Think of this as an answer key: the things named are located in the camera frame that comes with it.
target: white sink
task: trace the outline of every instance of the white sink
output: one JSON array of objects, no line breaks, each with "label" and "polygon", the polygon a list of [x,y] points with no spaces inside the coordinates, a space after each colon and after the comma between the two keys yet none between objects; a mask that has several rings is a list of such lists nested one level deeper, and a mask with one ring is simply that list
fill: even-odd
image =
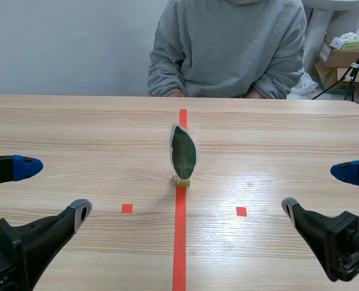
[{"label": "white sink", "polygon": [[302,0],[306,7],[320,10],[352,10],[359,6],[359,0]]},{"label": "white sink", "polygon": [[317,60],[330,20],[337,10],[352,10],[359,6],[359,0],[302,0],[303,5],[313,9],[305,33],[303,67],[311,72]]}]

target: blue gripper tip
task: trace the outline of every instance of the blue gripper tip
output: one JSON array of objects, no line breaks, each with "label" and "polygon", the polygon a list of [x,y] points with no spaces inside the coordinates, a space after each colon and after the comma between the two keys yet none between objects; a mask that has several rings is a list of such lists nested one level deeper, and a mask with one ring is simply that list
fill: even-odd
[{"label": "blue gripper tip", "polygon": [[359,186],[359,161],[348,163],[348,166],[334,165],[330,173],[340,181]]},{"label": "blue gripper tip", "polygon": [[38,174],[44,168],[43,163],[38,159],[31,159],[27,162],[22,156],[15,155],[13,158],[14,180],[20,181]]}]

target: green leaf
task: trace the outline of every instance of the green leaf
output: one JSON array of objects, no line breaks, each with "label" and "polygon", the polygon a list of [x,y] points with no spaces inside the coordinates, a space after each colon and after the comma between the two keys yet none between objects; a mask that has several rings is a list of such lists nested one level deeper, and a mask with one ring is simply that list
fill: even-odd
[{"label": "green leaf", "polygon": [[181,180],[188,180],[197,164],[197,149],[184,127],[173,125],[170,136],[170,154],[173,168]]}]

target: wooden table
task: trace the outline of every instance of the wooden table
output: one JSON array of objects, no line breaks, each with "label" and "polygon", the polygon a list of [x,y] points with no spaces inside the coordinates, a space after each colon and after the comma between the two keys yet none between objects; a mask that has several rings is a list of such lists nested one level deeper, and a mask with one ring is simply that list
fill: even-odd
[{"label": "wooden table", "polygon": [[[359,216],[359,187],[329,173],[359,159],[358,105],[0,95],[0,155],[45,165],[32,179],[0,185],[0,218],[18,226],[78,198],[93,203],[36,290],[172,289],[169,133],[180,108],[200,148],[187,200],[187,289],[359,290],[359,275],[327,279],[280,206],[291,196],[325,215]],[[125,203],[132,215],[121,214]]]}]

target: tripod stand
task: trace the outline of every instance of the tripod stand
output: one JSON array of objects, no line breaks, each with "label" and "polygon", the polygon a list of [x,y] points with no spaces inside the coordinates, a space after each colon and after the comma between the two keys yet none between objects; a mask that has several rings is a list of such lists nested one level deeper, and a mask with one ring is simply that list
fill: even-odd
[{"label": "tripod stand", "polygon": [[359,73],[359,58],[357,59],[357,62],[354,62],[353,64],[351,64],[351,66],[349,67],[349,69],[345,72],[345,74],[340,78],[340,80],[338,80],[335,84],[331,85],[328,89],[322,91],[320,94],[318,94],[316,97],[314,97],[312,100],[316,100],[318,97],[320,97],[322,94],[325,94],[326,92],[328,92],[331,88],[335,87],[337,84],[343,82],[345,79],[349,80],[349,85],[347,88],[347,92],[345,94],[345,98],[344,100],[347,99],[348,97],[348,93],[350,91],[352,91],[352,102],[354,101],[354,94],[355,94],[355,82],[356,82],[356,77],[357,74]]}]

